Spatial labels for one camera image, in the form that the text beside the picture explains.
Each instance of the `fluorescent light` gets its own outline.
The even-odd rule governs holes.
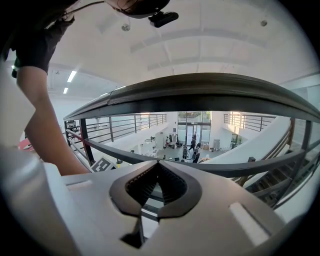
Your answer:
[[[121,87],[119,87],[117,89],[114,89],[114,91],[119,90],[119,89],[124,88],[124,87],[126,87],[126,86],[121,86]]]
[[[106,93],[104,93],[104,94],[101,94],[99,97],[102,97],[102,96],[104,96],[104,95],[107,95],[109,92],[106,92]]]
[[[68,78],[68,83],[71,83],[72,79],[74,79],[75,75],[76,75],[77,71],[72,71],[71,74],[69,75],[69,78]]]

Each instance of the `balcony railing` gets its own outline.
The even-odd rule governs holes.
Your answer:
[[[224,123],[242,129],[261,132],[270,123],[272,123],[275,118],[276,116],[272,115],[224,114]]]
[[[263,160],[236,164],[199,164],[176,162],[187,165],[204,172],[223,176],[226,178],[250,177],[272,170],[287,168],[284,179],[277,184],[270,183],[268,188],[254,195],[259,198],[274,196],[269,206],[277,207],[277,202],[293,189],[295,183],[301,178],[301,173],[309,172],[311,177],[319,166],[320,153],[306,163],[306,155],[320,144],[320,139],[309,144],[312,131],[312,122],[320,123],[320,112],[309,102],[278,85],[246,76],[225,73],[195,73],[174,75],[144,81],[127,86],[122,89],[100,97],[89,104],[77,109],[64,118],[64,121],[79,120],[80,133],[70,131],[66,135],[74,135],[84,145],[85,154],[93,163],[91,147],[111,157],[127,163],[137,164],[154,160],[153,157],[130,153],[94,141],[88,137],[86,119],[108,115],[119,115],[141,112],[166,111],[240,111],[247,113],[264,113],[273,116],[285,116],[293,119],[303,119],[305,122],[304,137],[301,148],[288,151],[286,154],[275,157],[284,144],[291,140],[290,134],[284,138]],[[249,115],[240,117],[239,124],[251,128]],[[261,116],[256,130],[261,131],[270,116]]]
[[[64,122],[65,136],[69,147],[74,147],[74,151],[79,152],[90,165],[95,163],[90,150],[86,148],[83,138],[90,139],[97,143],[114,142],[116,139],[137,133],[138,131],[158,126],[167,121],[166,114],[122,114],[102,116],[103,122],[86,124],[86,119],[81,119],[79,125],[70,127],[69,122]],[[78,147],[78,143],[82,142],[82,147]]]

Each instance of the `ceiling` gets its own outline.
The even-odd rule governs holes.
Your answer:
[[[154,28],[107,4],[77,12],[50,62],[49,92],[62,94],[72,70],[78,73],[67,94],[88,98],[186,73],[234,73],[280,84],[320,70],[303,32],[275,1],[171,0],[163,11],[179,19]]]

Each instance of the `doorway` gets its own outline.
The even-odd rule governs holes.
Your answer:
[[[192,137],[195,136],[195,144],[198,144],[201,141],[201,125],[192,124],[186,126],[186,145],[191,145]]]

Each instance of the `red object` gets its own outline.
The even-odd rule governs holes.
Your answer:
[[[31,145],[30,141],[26,138],[23,141],[20,141],[19,143],[19,149],[25,150],[25,151],[32,151],[35,150],[34,147],[31,145],[30,147],[27,147],[28,145]]]

